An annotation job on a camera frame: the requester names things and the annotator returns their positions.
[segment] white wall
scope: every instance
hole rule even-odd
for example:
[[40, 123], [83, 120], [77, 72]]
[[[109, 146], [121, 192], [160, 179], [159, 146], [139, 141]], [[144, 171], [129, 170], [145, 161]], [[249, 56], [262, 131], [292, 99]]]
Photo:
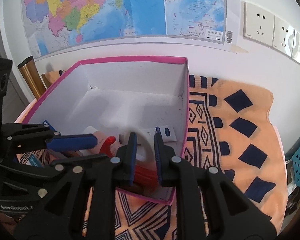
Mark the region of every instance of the white wall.
[[[4, 0], [6, 46], [18, 64], [30, 55], [24, 37], [21, 5], [17, 0]], [[289, 22], [300, 32], [300, 7], [295, 0], [242, 0], [257, 4]], [[17, 18], [9, 17], [13, 13]], [[39, 73], [67, 69], [80, 59], [124, 56], [166, 55], [187, 57], [191, 74], [236, 80], [259, 85], [274, 94], [270, 121], [278, 127], [285, 152], [300, 136], [300, 65], [270, 48], [244, 39], [241, 18], [238, 46], [249, 53], [235, 54], [217, 49], [182, 44], [120, 44], [80, 49], [44, 58], [36, 62]]]

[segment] barcode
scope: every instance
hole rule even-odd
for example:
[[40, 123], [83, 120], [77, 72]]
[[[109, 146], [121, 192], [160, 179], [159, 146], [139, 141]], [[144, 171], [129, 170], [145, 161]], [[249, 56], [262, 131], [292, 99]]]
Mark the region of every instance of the barcode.
[[227, 32], [227, 43], [231, 43], [232, 42], [232, 32], [228, 31]]

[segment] electrical outlet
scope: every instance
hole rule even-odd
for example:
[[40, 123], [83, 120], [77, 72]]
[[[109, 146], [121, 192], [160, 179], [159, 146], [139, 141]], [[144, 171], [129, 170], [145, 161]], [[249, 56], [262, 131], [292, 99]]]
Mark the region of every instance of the electrical outlet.
[[300, 33], [295, 31], [291, 58], [300, 63]]
[[294, 28], [285, 21], [275, 16], [272, 47], [291, 57], [293, 40]]
[[247, 38], [272, 46], [274, 15], [254, 4], [245, 2], [243, 35]]

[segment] cardboard box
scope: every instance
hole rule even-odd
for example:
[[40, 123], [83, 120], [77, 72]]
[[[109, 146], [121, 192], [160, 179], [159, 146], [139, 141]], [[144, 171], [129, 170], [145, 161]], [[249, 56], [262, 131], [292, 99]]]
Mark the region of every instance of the cardboard box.
[[[49, 87], [23, 123], [47, 120], [62, 135], [80, 134], [93, 126], [117, 139], [127, 127], [147, 129], [169, 125], [177, 141], [166, 144], [182, 156], [189, 109], [188, 77], [187, 60], [181, 57], [82, 60]], [[137, 196], [171, 204], [174, 190], [158, 187], [146, 196]]]

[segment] map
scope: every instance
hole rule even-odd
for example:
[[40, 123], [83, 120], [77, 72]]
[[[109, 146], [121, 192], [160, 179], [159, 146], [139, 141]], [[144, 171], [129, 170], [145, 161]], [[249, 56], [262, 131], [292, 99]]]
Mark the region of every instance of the map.
[[22, 0], [22, 12], [35, 58], [127, 36], [225, 41], [226, 0]]

